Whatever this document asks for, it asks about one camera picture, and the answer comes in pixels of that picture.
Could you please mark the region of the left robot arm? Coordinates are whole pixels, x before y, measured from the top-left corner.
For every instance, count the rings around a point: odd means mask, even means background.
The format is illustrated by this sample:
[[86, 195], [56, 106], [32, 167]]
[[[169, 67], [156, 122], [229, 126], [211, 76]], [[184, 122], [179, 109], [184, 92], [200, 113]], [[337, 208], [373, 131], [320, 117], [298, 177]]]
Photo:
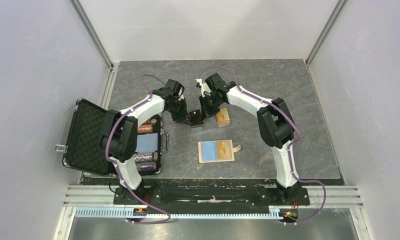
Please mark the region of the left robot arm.
[[178, 121], [184, 119], [188, 115], [184, 91], [183, 86], [176, 89], [163, 87], [150, 92], [143, 100], [128, 108], [108, 110], [104, 115], [99, 147], [106, 160], [114, 166], [120, 184], [127, 188], [125, 196], [133, 204], [139, 204], [145, 198], [145, 190], [140, 187], [143, 179], [134, 160], [138, 128], [149, 118], [164, 111], [171, 113]]

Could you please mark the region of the clear acrylic card stand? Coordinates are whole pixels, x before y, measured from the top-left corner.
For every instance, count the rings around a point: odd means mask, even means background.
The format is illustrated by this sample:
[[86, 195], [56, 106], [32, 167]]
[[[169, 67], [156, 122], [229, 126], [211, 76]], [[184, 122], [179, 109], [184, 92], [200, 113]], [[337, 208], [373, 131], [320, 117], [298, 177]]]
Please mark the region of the clear acrylic card stand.
[[218, 127], [217, 120], [216, 120], [216, 115], [207, 118], [206, 120], [203, 121], [204, 126], [203, 130], [211, 130], [211, 129], [217, 129], [220, 128]]

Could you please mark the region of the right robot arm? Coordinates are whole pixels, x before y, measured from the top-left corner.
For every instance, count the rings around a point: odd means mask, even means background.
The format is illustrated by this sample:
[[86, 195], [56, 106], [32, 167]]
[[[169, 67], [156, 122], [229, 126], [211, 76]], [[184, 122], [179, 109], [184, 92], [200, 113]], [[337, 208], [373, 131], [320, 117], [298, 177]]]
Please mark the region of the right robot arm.
[[196, 87], [200, 89], [201, 94], [199, 101], [202, 121], [215, 116], [224, 103], [237, 106], [256, 117], [260, 137], [271, 147], [275, 160], [277, 199], [283, 204], [294, 201], [301, 189], [293, 162], [294, 156], [290, 152], [296, 125], [285, 101], [281, 98], [275, 100], [263, 98], [234, 81], [206, 83], [198, 78]]

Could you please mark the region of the orange credit card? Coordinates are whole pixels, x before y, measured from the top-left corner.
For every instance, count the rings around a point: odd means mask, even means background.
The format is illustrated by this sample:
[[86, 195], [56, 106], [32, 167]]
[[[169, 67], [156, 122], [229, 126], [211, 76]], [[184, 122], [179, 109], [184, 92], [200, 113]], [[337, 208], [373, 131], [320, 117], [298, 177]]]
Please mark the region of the orange credit card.
[[230, 160], [233, 158], [233, 147], [231, 140], [217, 141], [217, 159]]

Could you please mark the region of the beige leather card holder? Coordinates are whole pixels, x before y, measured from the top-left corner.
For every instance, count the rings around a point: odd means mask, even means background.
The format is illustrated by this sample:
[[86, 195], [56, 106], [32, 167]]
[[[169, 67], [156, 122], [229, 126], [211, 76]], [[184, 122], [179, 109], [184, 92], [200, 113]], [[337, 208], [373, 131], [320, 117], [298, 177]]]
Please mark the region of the beige leather card holder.
[[232, 159], [229, 160], [218, 160], [217, 141], [224, 140], [212, 140], [212, 141], [200, 141], [198, 142], [198, 160], [201, 164], [206, 163], [218, 163], [218, 162], [233, 162], [235, 161], [235, 153], [241, 150], [241, 145], [233, 146], [232, 141]]

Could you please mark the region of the black credit card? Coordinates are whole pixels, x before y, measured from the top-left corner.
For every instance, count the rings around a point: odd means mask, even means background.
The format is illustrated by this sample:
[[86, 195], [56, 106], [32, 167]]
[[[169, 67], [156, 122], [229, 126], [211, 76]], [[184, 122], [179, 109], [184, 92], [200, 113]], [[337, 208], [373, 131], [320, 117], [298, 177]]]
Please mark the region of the black credit card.
[[199, 109], [189, 112], [189, 122], [191, 126], [198, 126], [203, 124], [202, 114]]

